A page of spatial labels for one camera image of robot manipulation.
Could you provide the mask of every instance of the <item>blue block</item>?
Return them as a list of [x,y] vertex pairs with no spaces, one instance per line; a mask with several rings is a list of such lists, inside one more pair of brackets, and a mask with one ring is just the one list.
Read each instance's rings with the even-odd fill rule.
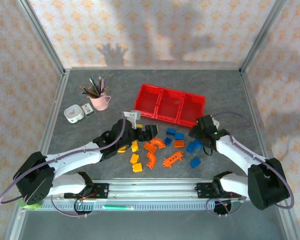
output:
[[175,130],[174,128],[167,128],[167,129],[166,129],[166,134],[167,134],[167,135],[172,135],[172,136],[174,136],[174,135],[176,135],[176,133],[177,133],[177,130]]
[[201,149],[202,148],[202,143],[199,141],[199,140],[194,140],[194,142],[193,142],[194,144],[195,144],[195,146],[197,147],[197,148],[199,148],[199,149]]
[[174,135],[174,139],[175,140],[184,140],[185,139],[185,135],[183,133],[176,133]]
[[190,161],[190,166],[194,169],[201,163],[200,159],[198,157],[195,157]]
[[164,140],[164,143],[165,143],[165,145],[167,145],[167,146],[170,146],[171,142],[172,142],[172,139],[169,138],[169,137],[166,137],[165,140]]
[[188,147],[186,148],[186,151],[189,153],[193,153],[195,151],[196,145],[193,142],[190,142]]

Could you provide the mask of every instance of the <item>green marker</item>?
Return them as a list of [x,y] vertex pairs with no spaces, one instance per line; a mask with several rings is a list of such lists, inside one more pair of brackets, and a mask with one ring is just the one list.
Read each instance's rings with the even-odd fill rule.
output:
[[133,206],[114,206],[114,205],[104,205],[102,206],[103,209],[106,210],[133,210]]

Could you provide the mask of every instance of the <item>orange block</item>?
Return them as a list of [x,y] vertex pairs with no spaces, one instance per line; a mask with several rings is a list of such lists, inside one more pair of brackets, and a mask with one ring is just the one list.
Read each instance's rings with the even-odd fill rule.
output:
[[159,149],[163,149],[166,147],[164,141],[162,141],[160,138],[153,138],[150,141],[151,145],[157,145]]
[[178,160],[182,161],[183,155],[184,154],[181,151],[177,151],[175,154],[171,155],[170,157],[165,158],[162,165],[164,167],[172,168],[173,163],[175,163]]
[[151,144],[148,143],[148,142],[146,142],[146,143],[144,144],[143,148],[144,148],[144,149],[147,149],[148,151],[153,152],[153,153],[155,153],[156,150],[157,150],[157,147],[156,147],[156,146],[153,146],[153,145],[151,145]]
[[185,142],[183,140],[174,140],[175,148],[183,148],[185,146]]
[[147,153],[146,157],[149,159],[149,161],[147,162],[146,165],[150,169],[153,169],[154,166],[156,165],[156,161],[157,161],[156,155],[152,151],[150,151]]

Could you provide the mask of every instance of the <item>pink mug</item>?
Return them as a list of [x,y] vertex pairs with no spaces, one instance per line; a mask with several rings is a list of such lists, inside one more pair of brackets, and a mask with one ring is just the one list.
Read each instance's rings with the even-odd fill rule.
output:
[[110,99],[111,97],[105,93],[102,93],[98,98],[90,98],[93,107],[98,111],[105,110],[109,106]]

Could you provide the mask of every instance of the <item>red plastic bin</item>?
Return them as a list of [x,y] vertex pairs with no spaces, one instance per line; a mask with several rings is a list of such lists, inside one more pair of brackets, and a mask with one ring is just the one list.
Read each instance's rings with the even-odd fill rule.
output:
[[197,118],[203,116],[205,104],[204,96],[186,93],[177,124],[193,127],[197,123]]
[[193,127],[204,115],[205,104],[205,96],[142,84],[134,109],[144,117]]
[[155,119],[176,124],[183,98],[184,93],[180,91],[163,89]]
[[162,91],[160,87],[143,84],[134,103],[134,109],[141,111],[142,116],[154,119]]

